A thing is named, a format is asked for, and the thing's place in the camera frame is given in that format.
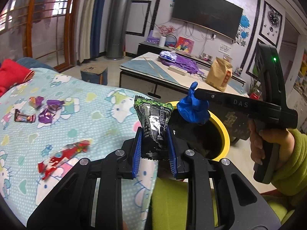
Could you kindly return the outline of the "green right sleeve forearm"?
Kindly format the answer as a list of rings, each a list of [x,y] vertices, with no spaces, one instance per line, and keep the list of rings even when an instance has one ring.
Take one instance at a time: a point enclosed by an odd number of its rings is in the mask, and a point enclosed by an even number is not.
[[[263,193],[263,198],[284,224],[306,196],[306,135],[293,129],[294,151],[288,161],[273,175],[276,190]]]

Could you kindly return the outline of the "right hand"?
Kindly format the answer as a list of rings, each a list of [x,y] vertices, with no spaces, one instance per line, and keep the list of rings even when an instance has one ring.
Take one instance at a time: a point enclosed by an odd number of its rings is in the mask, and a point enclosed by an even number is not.
[[[251,159],[261,165],[265,159],[263,141],[280,145],[279,158],[275,170],[281,168],[291,157],[295,148],[294,136],[287,129],[256,129],[256,124],[249,120]]]

